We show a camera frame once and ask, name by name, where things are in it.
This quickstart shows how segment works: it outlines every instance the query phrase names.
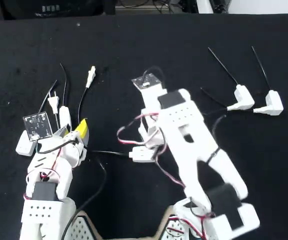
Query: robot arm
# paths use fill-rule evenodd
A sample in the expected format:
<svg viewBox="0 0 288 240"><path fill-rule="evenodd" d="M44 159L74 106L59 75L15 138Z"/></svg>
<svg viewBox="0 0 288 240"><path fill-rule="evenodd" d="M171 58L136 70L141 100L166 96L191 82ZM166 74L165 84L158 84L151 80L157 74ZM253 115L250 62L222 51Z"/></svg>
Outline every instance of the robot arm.
<svg viewBox="0 0 288 240"><path fill-rule="evenodd" d="M66 133L64 127L52 137L40 140L41 148L28 166L20 240L60 240L76 210L67 194L72 169L86 157L84 146L89 140L86 121Z"/></svg>
<svg viewBox="0 0 288 240"><path fill-rule="evenodd" d="M145 86L142 79L132 81L144 99L146 108L142 113L151 110L159 112L153 122L146 117L147 130L142 124L139 128L143 139L147 139L155 128L162 132L160 135L156 134L146 147L154 148L161 145L161 136L162 142L164 136L185 185L187 199L175 204L176 215L190 220L202 232L201 220L186 207L186 204L192 200L197 206L195 211L200 216L215 212L216 217L204 221L208 240L228 240L257 228L260 222L254 207L240 202L248 195L246 184L229 156L217 145L189 92L180 89L166 93L161 82L152 74L146 77ZM146 101L146 92L150 92L149 104ZM204 192L198 179L198 161L208 163L221 175L225 184L209 193ZM225 203L217 201L218 199L232 199L232 204L226 206Z"/></svg>

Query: yellow component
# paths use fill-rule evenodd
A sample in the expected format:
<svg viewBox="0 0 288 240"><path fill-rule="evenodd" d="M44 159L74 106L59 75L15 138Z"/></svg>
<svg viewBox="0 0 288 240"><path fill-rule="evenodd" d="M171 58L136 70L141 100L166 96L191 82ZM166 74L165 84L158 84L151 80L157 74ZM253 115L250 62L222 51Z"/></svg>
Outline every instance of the yellow component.
<svg viewBox="0 0 288 240"><path fill-rule="evenodd" d="M77 128L75 129L75 131L78 131L80 134L80 138L83 139L85 137L85 135L88 133L88 124L86 123L86 120L83 119L80 124L77 126Z"/></svg>

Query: black circuit board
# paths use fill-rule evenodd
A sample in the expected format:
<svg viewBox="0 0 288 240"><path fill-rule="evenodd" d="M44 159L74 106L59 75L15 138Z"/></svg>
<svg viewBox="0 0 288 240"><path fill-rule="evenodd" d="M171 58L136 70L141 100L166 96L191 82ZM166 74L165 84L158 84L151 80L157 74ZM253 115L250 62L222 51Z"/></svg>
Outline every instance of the black circuit board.
<svg viewBox="0 0 288 240"><path fill-rule="evenodd" d="M23 121L30 141L52 137L52 128L46 111L25 116Z"/></svg>

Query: white plug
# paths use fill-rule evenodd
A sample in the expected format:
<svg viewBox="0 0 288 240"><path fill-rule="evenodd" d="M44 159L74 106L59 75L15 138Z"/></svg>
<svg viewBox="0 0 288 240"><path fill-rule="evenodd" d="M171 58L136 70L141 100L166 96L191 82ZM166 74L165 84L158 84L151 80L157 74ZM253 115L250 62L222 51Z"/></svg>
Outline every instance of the white plug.
<svg viewBox="0 0 288 240"><path fill-rule="evenodd" d="M71 115L70 110L67 106L61 106L59 108L59 125L60 127L66 127L69 125L70 129L72 129Z"/></svg>
<svg viewBox="0 0 288 240"><path fill-rule="evenodd" d="M95 66L92 66L90 70L88 71L88 77L87 77L87 83L86 88L88 89L91 86L91 83L93 82L95 78Z"/></svg>
<svg viewBox="0 0 288 240"><path fill-rule="evenodd" d="M34 152L36 143L37 143L36 141L30 141L28 132L24 130L18 140L15 151L19 155L30 157Z"/></svg>
<svg viewBox="0 0 288 240"><path fill-rule="evenodd" d="M51 96L51 93L49 92L47 100L53 110L53 114L58 114L59 113L59 110L58 110L59 97L56 96L56 91L54 91L54 96Z"/></svg>
<svg viewBox="0 0 288 240"><path fill-rule="evenodd" d="M237 103L228 106L227 111L231 110L247 110L253 107L254 99L252 98L249 90L244 85L236 85L236 90L234 91Z"/></svg>
<svg viewBox="0 0 288 240"><path fill-rule="evenodd" d="M254 113L278 116L281 114L281 112L283 112L283 104L277 91L269 90L268 94L265 97L265 100L266 106L253 109Z"/></svg>
<svg viewBox="0 0 288 240"><path fill-rule="evenodd" d="M155 149L148 149L146 146L135 146L128 155L135 163L153 163L154 154Z"/></svg>

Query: black table surface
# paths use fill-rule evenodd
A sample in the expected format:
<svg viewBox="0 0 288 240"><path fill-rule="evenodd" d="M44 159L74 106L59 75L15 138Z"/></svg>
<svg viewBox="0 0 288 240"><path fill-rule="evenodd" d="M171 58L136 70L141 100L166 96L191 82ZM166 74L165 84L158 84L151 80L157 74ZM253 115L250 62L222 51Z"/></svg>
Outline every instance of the black table surface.
<svg viewBox="0 0 288 240"><path fill-rule="evenodd" d="M268 87L253 55L255 46L271 88L284 104L280 116L232 112L216 130L248 187L244 202L254 205L259 229L238 239L288 239L288 15L142 15L59 18L0 22L0 239L17 239L21 228L25 176L30 157L15 152L24 130L23 116L38 111L52 82L69 75L68 106L77 108L91 65L97 75L81 116L88 119L89 148L128 152L116 130L144 107L131 83L152 66L160 66L169 91L189 90L203 113L220 106L201 93L206 88L224 104L235 102L235 85L208 52L212 47L236 79L246 85L255 107L265 105ZM55 119L50 107L51 124ZM210 128L222 112L205 116ZM139 139L136 126L125 137ZM85 209L104 238L153 236L169 205L185 197L153 164L133 163L111 155L89 154L73 171L69 196L80 206L102 181L94 159L108 172L103 192ZM166 153L161 164L178 177ZM200 168L207 188L214 175Z"/></svg>

